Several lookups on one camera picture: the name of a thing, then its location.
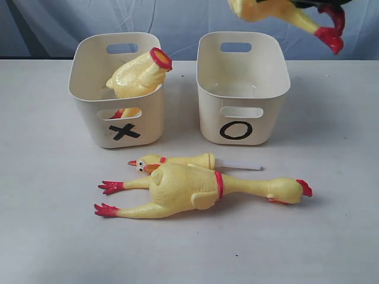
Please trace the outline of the broken chicken head with tube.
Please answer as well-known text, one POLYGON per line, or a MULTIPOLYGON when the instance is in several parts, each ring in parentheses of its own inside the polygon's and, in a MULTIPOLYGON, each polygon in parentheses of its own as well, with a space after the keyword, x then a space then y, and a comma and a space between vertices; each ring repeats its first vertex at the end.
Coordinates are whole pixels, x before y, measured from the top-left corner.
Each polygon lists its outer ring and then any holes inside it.
POLYGON ((212 153, 204 153, 191 157, 165 157, 157 154, 148 154, 137 160, 131 160, 127 164, 129 166, 134 166, 138 172, 148 174, 152 173, 163 164, 195 164, 211 170, 218 168, 262 170, 264 168, 263 166, 248 162, 218 159, 212 153))

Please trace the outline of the yellow rubber chicken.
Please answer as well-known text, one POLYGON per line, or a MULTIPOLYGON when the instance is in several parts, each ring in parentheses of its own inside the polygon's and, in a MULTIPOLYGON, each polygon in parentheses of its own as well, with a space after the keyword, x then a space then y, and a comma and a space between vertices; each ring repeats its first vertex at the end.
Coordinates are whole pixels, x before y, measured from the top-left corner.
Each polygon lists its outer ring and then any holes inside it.
POLYGON ((342 33, 345 28, 345 12, 342 5, 346 1, 229 1, 229 7, 240 19, 257 22, 269 17, 281 19, 291 25, 316 36, 334 54, 344 46, 342 33), (322 27, 314 22, 303 9, 316 7, 333 21, 333 27, 322 27))
POLYGON ((152 200, 141 206, 124 209, 107 204, 94 206, 98 216, 133 219, 165 218, 180 212, 209 209, 222 197, 236 192, 284 205, 299 203, 302 196, 313 194, 302 179, 244 180, 195 164, 171 163, 159 166, 149 176, 125 182, 104 181, 99 188, 106 195, 148 189, 152 200))

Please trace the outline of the headless yellow chicken body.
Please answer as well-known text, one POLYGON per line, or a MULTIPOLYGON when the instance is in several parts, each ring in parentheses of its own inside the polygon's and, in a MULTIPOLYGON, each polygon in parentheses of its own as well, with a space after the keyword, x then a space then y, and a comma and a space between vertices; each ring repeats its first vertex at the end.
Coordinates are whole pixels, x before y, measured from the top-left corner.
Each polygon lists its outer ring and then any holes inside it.
POLYGON ((107 80, 106 87, 119 99, 148 95, 163 84, 171 70, 171 58, 154 47, 119 67, 107 80))

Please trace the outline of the cream bin marked X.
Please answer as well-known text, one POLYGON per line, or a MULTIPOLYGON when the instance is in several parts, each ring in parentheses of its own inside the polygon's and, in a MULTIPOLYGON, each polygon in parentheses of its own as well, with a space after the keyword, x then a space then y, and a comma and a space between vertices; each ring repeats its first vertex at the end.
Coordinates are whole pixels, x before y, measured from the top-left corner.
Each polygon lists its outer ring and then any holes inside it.
POLYGON ((160 47, 159 39, 143 32, 93 35, 78 45, 69 92, 96 145, 106 149, 141 146, 162 136, 162 85, 150 94, 123 99, 105 85, 120 66, 154 47, 160 47))

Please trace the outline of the cream bin marked O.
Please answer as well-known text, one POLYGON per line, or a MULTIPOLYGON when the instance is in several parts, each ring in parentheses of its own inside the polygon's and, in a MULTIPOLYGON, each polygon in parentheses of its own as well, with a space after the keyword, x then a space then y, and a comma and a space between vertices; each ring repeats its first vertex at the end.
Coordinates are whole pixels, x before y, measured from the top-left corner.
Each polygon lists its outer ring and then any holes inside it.
POLYGON ((279 43, 257 32, 204 35, 196 79, 201 133, 229 145, 266 142, 291 86, 279 43))

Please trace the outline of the pale blue backdrop cloth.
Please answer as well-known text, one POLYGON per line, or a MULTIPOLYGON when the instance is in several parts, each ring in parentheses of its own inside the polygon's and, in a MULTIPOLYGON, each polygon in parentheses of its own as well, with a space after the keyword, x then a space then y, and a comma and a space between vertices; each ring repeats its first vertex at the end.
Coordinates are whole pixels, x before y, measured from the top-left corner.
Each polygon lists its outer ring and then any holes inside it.
POLYGON ((226 1, 2 1, 2 57, 71 57, 85 38, 105 33, 154 34, 174 60, 194 60, 199 39, 214 31, 275 37, 288 60, 327 60, 316 37, 276 18, 244 22, 226 1))

